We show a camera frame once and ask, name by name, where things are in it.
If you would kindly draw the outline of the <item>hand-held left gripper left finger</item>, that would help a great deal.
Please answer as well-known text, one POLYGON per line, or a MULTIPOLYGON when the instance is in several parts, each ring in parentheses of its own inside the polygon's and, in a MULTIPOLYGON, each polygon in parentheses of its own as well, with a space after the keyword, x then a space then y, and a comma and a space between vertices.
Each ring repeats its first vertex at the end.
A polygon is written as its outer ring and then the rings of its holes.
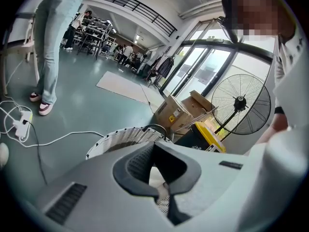
POLYGON ((123 156, 113 166, 117 184, 131 195, 158 198, 159 192, 149 185, 154 165, 154 143, 134 145, 134 151, 123 156))

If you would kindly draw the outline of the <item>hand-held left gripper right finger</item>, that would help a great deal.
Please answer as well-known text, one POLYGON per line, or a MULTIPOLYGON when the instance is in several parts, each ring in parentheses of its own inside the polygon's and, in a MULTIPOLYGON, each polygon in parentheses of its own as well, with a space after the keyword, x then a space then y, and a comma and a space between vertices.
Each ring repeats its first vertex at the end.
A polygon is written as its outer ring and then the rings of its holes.
POLYGON ((179 225, 191 218, 181 212, 175 196, 189 192, 201 176, 201 167, 197 161, 179 153, 162 143, 154 144, 154 164, 163 176, 169 193, 169 211, 167 218, 173 225, 179 225))

